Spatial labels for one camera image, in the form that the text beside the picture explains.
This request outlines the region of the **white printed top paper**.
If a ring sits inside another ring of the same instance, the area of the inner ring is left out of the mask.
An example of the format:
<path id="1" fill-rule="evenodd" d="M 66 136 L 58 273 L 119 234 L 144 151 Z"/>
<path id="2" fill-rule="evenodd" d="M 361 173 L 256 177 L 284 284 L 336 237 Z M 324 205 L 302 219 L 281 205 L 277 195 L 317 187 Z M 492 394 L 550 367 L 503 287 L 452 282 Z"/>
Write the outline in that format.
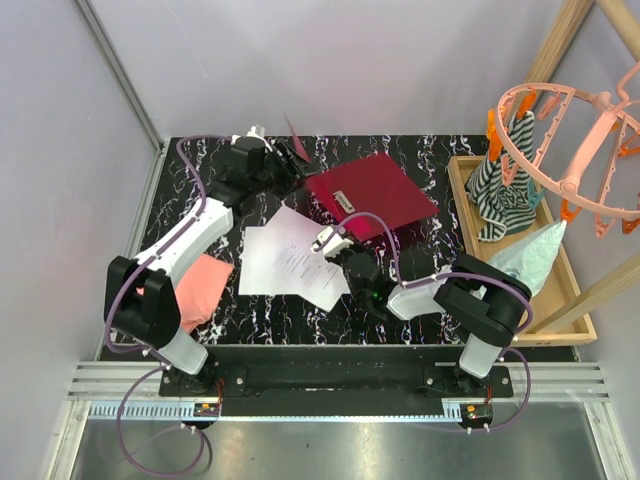
<path id="1" fill-rule="evenodd" d="M 341 268 L 310 250 L 323 226 L 287 206 L 281 207 L 264 226 L 284 228 L 296 236 L 297 245 L 285 261 L 285 272 L 292 275 L 297 296 L 321 310 L 331 311 L 349 290 Z"/>

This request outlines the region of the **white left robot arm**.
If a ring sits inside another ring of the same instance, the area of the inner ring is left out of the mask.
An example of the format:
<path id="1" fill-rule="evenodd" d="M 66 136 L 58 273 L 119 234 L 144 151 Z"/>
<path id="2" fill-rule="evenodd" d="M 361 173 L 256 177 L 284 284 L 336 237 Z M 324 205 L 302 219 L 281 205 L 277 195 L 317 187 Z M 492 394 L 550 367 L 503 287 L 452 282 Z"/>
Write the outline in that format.
<path id="1" fill-rule="evenodd" d="M 133 350 L 182 371 L 181 384 L 193 395 L 208 394 L 216 372 L 206 365 L 207 349 L 181 326 L 175 288 L 215 240 L 252 212 L 259 195 L 284 199 L 313 173 L 299 142 L 268 141 L 256 128 L 232 136 L 230 152 L 212 183 L 195 181 L 200 197 L 191 210 L 152 247 L 110 262 L 105 331 L 129 336 Z"/>

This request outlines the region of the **red plastic folder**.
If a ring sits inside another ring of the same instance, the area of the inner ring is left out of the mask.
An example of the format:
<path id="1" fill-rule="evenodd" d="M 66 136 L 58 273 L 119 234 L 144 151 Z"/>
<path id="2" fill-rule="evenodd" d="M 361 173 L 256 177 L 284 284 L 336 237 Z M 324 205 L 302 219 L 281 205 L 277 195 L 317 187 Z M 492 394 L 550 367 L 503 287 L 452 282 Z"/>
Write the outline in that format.
<path id="1" fill-rule="evenodd" d="M 360 217 L 345 228 L 360 241 L 411 226 L 439 213 L 439 207 L 384 148 L 366 146 L 364 137 L 317 137 L 307 146 L 291 130 L 294 148 L 317 169 L 306 180 L 306 197 L 318 213 L 338 224 L 346 214 L 332 194 L 342 190 Z"/>

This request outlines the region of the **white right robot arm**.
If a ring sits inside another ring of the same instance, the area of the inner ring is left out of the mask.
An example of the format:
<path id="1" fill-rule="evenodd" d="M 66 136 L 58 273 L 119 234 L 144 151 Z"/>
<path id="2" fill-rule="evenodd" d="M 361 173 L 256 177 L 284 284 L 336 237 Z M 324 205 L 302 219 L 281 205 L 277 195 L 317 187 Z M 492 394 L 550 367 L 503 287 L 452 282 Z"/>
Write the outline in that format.
<path id="1" fill-rule="evenodd" d="M 466 396 L 488 387 L 492 365 L 516 336 L 521 318 L 533 317 L 526 284 L 468 254 L 446 271 L 400 285 L 361 245 L 345 240 L 314 249 L 341 267 L 353 300 L 370 319 L 391 323 L 444 313 L 458 321 L 469 336 L 453 375 Z"/>

